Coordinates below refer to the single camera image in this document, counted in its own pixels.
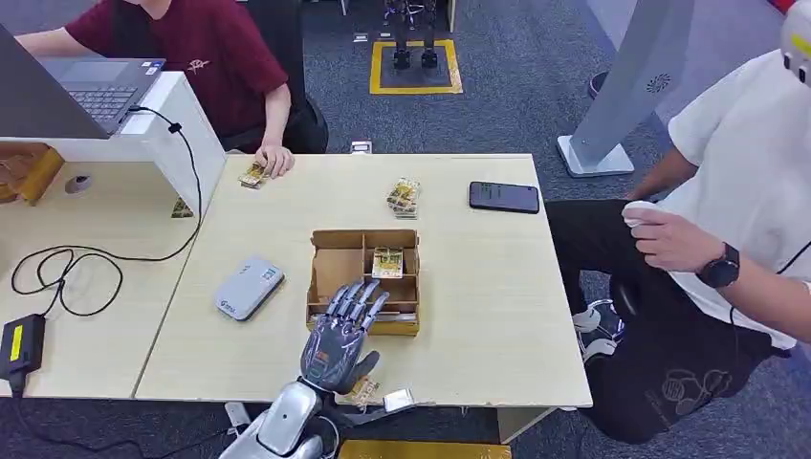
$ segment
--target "person's left hand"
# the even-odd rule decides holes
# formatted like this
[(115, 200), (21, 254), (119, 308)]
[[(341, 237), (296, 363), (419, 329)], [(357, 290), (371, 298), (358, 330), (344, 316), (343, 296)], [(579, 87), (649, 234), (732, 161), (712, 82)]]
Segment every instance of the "person's left hand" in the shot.
[(724, 254), (724, 243), (680, 215), (652, 208), (629, 208), (623, 217), (641, 220), (631, 235), (636, 248), (653, 268), (678, 273), (699, 273)]
[(271, 179), (281, 177), (296, 163), (296, 157), (290, 150), (271, 144), (260, 146), (253, 155), (253, 160), (265, 168), (265, 174)]

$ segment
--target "robot legs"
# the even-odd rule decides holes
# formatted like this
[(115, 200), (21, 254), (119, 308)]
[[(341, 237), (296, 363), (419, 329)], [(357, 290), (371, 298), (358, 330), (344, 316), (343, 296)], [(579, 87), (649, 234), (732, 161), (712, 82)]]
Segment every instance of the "robot legs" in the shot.
[[(407, 0), (392, 0), (393, 9), (396, 11), (394, 18), (394, 68), (398, 70), (407, 69), (411, 66), (411, 52), (408, 50), (408, 26), (412, 11)], [(425, 50), (423, 51), (423, 67), (427, 69), (436, 68), (437, 55), (434, 50), (434, 31), (436, 29), (436, 0), (425, 0), (424, 15), (426, 18)]]

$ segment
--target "white t-shirt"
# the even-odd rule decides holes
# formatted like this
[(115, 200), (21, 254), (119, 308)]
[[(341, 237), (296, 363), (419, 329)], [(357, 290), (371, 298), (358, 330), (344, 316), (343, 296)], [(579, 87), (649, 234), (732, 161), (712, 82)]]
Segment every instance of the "white t-shirt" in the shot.
[[(669, 124), (693, 178), (659, 205), (774, 273), (811, 241), (811, 88), (782, 66), (779, 51), (725, 76)], [(692, 273), (670, 273), (701, 311), (729, 322), (732, 307)], [(811, 249), (785, 272), (811, 281)], [(734, 312), (734, 323), (797, 341)]]

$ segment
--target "wooden table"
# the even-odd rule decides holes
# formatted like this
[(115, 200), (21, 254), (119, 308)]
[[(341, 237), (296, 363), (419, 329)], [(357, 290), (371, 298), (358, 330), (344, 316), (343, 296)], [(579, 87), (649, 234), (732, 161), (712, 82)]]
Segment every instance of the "wooden table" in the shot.
[[(379, 394), (410, 388), (419, 404), (491, 406), (507, 440), (547, 406), (591, 396), (545, 213), (468, 207), (470, 181), (537, 186), (529, 155), (297, 156), (289, 175), (261, 190), (237, 177), (251, 158), (230, 157), (136, 392), (140, 399), (272, 400), (299, 374), (313, 230), (419, 231), (421, 329), (371, 337)], [(419, 219), (385, 203), (401, 176), (423, 186)], [(215, 290), (258, 254), (287, 275), (247, 322), (217, 311)]]
[[(65, 184), (88, 175), (92, 184), (67, 194)], [(0, 205), (0, 321), (42, 313), (51, 292), (20, 296), (11, 272), (26, 254), (63, 244), (90, 245), (130, 256), (163, 256), (179, 248), (195, 219), (171, 219), (177, 193), (153, 163), (67, 163), (36, 207)], [(188, 250), (163, 263), (119, 262), (124, 280), (118, 299), (93, 317), (74, 317), (58, 304), (47, 315), (42, 368), (28, 378), (26, 396), (131, 398), (141, 376)], [(37, 286), (36, 263), (18, 277)], [(56, 278), (55, 261), (45, 277)], [(89, 312), (113, 293), (115, 269), (89, 258), (69, 276), (68, 306)], [(5, 382), (0, 395), (10, 395)]]

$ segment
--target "black pants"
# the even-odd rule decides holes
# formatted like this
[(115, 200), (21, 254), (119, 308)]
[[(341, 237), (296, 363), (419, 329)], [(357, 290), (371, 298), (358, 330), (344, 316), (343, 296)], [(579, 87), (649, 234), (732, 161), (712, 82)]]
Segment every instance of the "black pants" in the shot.
[(636, 315), (621, 314), (616, 352), (586, 364), (594, 407), (582, 412), (609, 437), (643, 443), (714, 397), (736, 394), (773, 348), (766, 334), (703, 314), (667, 273), (647, 265), (623, 221), (625, 204), (549, 202), (546, 212), (572, 314), (585, 310), (583, 270), (635, 287)]

